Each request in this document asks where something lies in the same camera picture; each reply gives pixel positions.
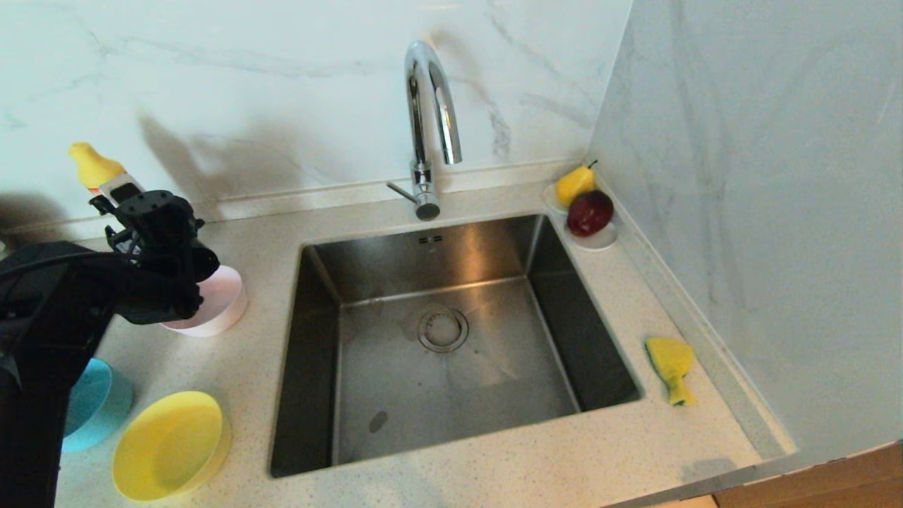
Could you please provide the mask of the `orange dish soap bottle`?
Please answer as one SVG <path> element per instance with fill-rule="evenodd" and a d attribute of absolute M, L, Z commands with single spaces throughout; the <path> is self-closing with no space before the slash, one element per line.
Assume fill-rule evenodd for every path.
<path fill-rule="evenodd" d="M 94 195 L 103 195 L 119 205 L 144 192 L 122 163 L 104 157 L 90 143 L 73 143 L 68 155 L 76 164 L 78 180 Z"/>

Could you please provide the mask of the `stainless steel sink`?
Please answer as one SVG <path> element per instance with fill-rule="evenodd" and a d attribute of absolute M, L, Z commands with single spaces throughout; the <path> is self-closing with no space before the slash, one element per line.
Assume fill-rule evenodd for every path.
<path fill-rule="evenodd" d="M 431 308 L 470 323 L 416 337 Z M 303 475 L 638 401 L 641 389 L 542 214 L 300 248 L 269 463 Z"/>

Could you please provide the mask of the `round metal sink drain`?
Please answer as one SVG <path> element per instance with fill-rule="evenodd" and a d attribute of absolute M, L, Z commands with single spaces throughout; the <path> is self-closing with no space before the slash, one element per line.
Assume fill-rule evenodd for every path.
<path fill-rule="evenodd" d="M 449 353 L 461 347 L 470 334 L 470 323 L 454 308 L 426 310 L 417 324 L 416 337 L 427 350 Z"/>

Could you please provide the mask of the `yellow green sponge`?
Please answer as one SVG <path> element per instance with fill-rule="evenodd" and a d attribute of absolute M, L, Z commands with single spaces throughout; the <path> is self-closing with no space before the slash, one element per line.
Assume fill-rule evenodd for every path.
<path fill-rule="evenodd" d="M 651 337 L 645 342 L 646 353 L 657 375 L 667 388 L 669 404 L 696 405 L 696 396 L 688 389 L 686 376 L 696 361 L 690 344 L 669 337 Z"/>

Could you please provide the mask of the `pink plastic bowl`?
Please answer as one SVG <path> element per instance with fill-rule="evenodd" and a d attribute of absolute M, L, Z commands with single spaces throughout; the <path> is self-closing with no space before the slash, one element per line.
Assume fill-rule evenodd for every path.
<path fill-rule="evenodd" d="M 201 281 L 199 290 L 202 302 L 193 317 L 162 322 L 161 326 L 185 337 L 215 337 L 235 325 L 248 306 L 240 273 L 226 265 L 220 265 L 212 276 Z"/>

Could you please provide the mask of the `yellow plastic bowl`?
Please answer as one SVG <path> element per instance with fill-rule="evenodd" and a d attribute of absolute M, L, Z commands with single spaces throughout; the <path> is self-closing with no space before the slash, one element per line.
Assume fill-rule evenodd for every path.
<path fill-rule="evenodd" d="M 158 399 L 133 419 L 111 463 L 116 491 L 134 502 L 187 494 L 219 472 L 232 431 L 222 405 L 200 390 Z"/>

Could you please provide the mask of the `chrome gooseneck faucet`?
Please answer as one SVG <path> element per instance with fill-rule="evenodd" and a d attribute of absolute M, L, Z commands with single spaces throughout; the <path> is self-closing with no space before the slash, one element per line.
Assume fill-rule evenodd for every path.
<path fill-rule="evenodd" d="M 406 192 L 392 182 L 386 182 L 386 187 L 413 203 L 419 221 L 429 222 L 441 214 L 441 203 L 433 182 L 433 163 L 427 155 L 423 100 L 433 102 L 444 163 L 461 163 L 463 154 L 449 79 L 435 48 L 425 40 L 416 40 L 406 49 L 404 89 L 413 147 L 413 159 L 409 164 L 412 192 Z"/>

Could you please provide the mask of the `yellow pear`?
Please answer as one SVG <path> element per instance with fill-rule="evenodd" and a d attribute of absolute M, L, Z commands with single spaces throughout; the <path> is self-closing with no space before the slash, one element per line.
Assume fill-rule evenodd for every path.
<path fill-rule="evenodd" d="M 593 161 L 581 165 L 556 182 L 554 194 L 556 202 L 562 209 L 568 209 L 576 197 L 595 188 L 593 165 L 596 163 L 597 161 Z"/>

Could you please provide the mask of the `dark red apple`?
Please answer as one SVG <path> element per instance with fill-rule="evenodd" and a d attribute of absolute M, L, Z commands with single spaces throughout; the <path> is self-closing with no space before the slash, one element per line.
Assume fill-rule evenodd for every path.
<path fill-rule="evenodd" d="M 614 216 L 613 200 L 602 190 L 578 194 L 569 206 L 566 227 L 571 234 L 586 238 L 610 224 Z"/>

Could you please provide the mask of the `small white saucer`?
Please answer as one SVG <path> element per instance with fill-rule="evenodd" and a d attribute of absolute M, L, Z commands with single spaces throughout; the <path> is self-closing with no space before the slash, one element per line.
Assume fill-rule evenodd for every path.
<path fill-rule="evenodd" d="M 577 236 L 571 229 L 564 227 L 568 242 L 579 250 L 600 252 L 611 248 L 618 241 L 618 228 L 615 222 L 607 225 L 590 236 Z"/>

